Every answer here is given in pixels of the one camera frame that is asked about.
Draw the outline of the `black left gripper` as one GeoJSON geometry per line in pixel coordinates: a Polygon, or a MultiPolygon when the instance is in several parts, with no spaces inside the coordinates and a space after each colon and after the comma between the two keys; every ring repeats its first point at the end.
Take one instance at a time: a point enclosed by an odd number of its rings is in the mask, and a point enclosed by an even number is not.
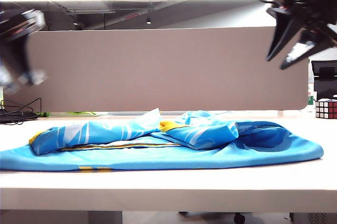
{"type": "Polygon", "coordinates": [[[1,11],[1,44],[10,42],[13,64],[1,56],[1,87],[5,94],[15,94],[19,86],[16,79],[25,85],[40,85],[47,75],[43,70],[34,70],[28,58],[27,41],[30,34],[45,26],[44,14],[36,9],[8,9],[1,11]]]}

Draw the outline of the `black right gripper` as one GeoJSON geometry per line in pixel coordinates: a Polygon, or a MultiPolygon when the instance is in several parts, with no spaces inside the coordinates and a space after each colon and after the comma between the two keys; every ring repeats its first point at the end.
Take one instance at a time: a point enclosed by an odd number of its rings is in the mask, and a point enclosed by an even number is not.
{"type": "Polygon", "coordinates": [[[266,12],[276,26],[266,60],[270,61],[302,28],[300,39],[286,55],[280,69],[336,46],[336,0],[271,0],[266,12]]]}

